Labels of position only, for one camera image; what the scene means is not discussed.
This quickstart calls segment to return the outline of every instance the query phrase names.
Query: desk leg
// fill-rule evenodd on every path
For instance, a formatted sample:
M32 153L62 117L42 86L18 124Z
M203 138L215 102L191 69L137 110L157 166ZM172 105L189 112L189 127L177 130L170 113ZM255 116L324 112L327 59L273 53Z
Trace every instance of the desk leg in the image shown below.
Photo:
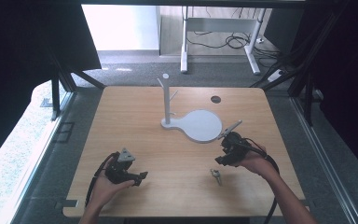
M252 52L253 52L253 48L255 47L255 41L257 40L258 32L260 32L261 24L263 23L263 18L265 13L266 13L266 9L261 8L260 13L258 14L254 31L252 32L251 43L249 43L248 46L244 47L246 56L248 56L249 64L252 66L254 75L260 75L260 69L258 68L257 62L255 61L255 56L252 54Z
M183 43L182 43L182 52L181 52L181 59L180 59L180 72L186 73L187 72L187 12L188 7L185 9L185 15L183 18Z

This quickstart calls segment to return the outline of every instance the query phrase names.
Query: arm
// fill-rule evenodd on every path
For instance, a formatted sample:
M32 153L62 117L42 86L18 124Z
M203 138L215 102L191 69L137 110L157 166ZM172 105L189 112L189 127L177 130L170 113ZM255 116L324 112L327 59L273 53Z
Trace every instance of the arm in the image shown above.
M92 190L92 194L89 199L89 204L87 205L79 224L97 223L103 206L112 200L113 196L115 196L117 192L129 188L134 183L135 182L133 180L129 180L116 185L110 182L104 172L101 172L95 182L94 189Z
M273 166L259 154L250 151L246 158L236 165L241 165L266 179L281 208L286 223L317 223L316 219L290 190Z

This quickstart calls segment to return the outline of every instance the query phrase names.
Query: gray floor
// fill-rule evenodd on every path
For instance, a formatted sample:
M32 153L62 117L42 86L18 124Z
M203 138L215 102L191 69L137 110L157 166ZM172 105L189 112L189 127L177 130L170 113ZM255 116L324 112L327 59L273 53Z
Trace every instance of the gray floor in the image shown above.
M113 86L157 86L156 77L162 73L172 75L173 86L247 87L259 79L252 75L249 65L243 63L243 57L190 58L189 73L182 75L175 57L159 57L154 52L137 55L134 52L126 55L100 52L103 70L89 71L88 74L105 85ZM55 142L48 147L13 223L78 222L78 218L65 217L62 207L102 91L78 77L74 78L79 86L76 95L65 110ZM268 91L267 97L306 195L306 204L320 223L350 223L304 124L297 116L293 100L300 99L291 99L286 94L289 84L290 80ZM313 129L358 211L358 161L325 120L318 103L312 109ZM251 223L262 223L263 220L262 217L253 217ZM122 221L121 218L101 219L101 223ZM275 217L270 223L284 221Z

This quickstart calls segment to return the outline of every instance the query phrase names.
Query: hand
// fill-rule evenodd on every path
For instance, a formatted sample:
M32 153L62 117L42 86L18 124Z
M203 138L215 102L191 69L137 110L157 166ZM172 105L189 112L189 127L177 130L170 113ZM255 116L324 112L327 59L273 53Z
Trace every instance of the hand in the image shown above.
M109 162L112 160L111 158L104 166L106 169ZM89 204L94 204L97 207L102 208L106 205L110 200L112 200L113 196L122 189L129 188L134 185L135 181L128 180L122 182L120 184L113 184L105 175L104 170L99 174L97 181L95 182L94 188L91 193L91 197L89 200Z
M266 151L266 148L259 144L251 143L251 145L254 148L258 148L260 150ZM269 163L269 161L266 161L260 154L253 151L249 151L248 154L246 154L245 159L243 159L242 161L231 165L243 166L246 169L248 169L250 172L255 173L257 175L261 175L263 177L265 177L265 175L267 175L268 173L275 171L275 169L273 168L271 163Z

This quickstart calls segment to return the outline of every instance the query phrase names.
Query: wooden table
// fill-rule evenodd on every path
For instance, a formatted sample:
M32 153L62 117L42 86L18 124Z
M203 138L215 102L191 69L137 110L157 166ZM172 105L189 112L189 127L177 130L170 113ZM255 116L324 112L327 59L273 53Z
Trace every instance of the wooden table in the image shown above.
M208 109L223 122L223 129L241 119L234 131L268 149L278 163L282 178L299 199L298 183L265 93L246 88L187 88L171 101L171 111L182 117L195 109ZM211 101L219 96L221 103ZM130 173L149 172L140 187L121 191L107 204L101 216L110 217L255 217L266 216L273 200L267 182L245 168L222 166L221 140L209 144L190 141L177 130L164 130L161 87L107 87L89 131L65 207L68 217L81 217L92 176L112 152L126 148L136 161ZM219 186L210 169L220 171ZM280 215L277 207L274 215Z

